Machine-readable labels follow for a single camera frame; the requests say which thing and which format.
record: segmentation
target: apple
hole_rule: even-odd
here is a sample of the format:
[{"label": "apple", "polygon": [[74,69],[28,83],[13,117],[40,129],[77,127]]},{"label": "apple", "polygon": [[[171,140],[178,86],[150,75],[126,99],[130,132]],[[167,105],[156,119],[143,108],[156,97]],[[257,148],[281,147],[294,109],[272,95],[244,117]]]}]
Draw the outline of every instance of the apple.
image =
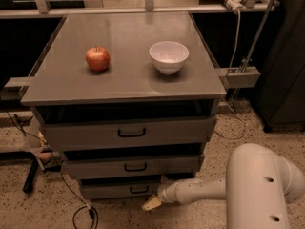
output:
[{"label": "apple", "polygon": [[95,46],[87,50],[86,61],[93,71],[102,72],[109,67],[111,57],[105,48]]}]

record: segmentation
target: white robotic arm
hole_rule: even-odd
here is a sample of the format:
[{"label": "white robotic arm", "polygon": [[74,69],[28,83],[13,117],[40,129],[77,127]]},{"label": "white robotic arm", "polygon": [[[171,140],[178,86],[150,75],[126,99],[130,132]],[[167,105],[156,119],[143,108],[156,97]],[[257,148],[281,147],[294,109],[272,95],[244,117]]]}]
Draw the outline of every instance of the white robotic arm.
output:
[{"label": "white robotic arm", "polygon": [[196,178],[169,180],[143,209],[161,202],[226,199],[229,229],[288,229],[286,201],[294,202],[304,193],[305,177],[292,162],[260,145],[244,144],[231,154],[226,178],[209,183]]}]

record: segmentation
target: floor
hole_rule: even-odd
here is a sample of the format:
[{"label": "floor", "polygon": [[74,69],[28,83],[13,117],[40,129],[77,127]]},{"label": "floor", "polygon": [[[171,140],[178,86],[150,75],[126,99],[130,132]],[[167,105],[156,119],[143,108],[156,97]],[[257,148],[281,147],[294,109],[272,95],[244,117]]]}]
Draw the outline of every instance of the floor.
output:
[{"label": "floor", "polygon": [[[211,141],[205,149],[206,159],[197,177],[204,182],[225,176],[230,153],[240,144],[257,143],[286,157],[305,174],[305,135],[301,127],[276,128],[263,132],[263,124],[245,99],[235,104],[237,115],[222,103]],[[20,116],[31,116],[18,112]],[[0,151],[22,149],[28,141],[13,127],[6,113],[0,114]],[[73,228],[73,214],[83,206],[66,187],[58,173],[37,172],[33,192],[22,191],[31,163],[28,160],[0,161],[0,228]],[[71,189],[80,196],[78,185],[64,175]],[[163,204],[145,212],[141,206],[147,198],[94,200],[99,215],[97,228],[226,228],[224,200],[201,200],[189,205]],[[305,228],[305,196],[288,204],[292,229]],[[77,228],[90,228],[86,211],[75,218]]]}]

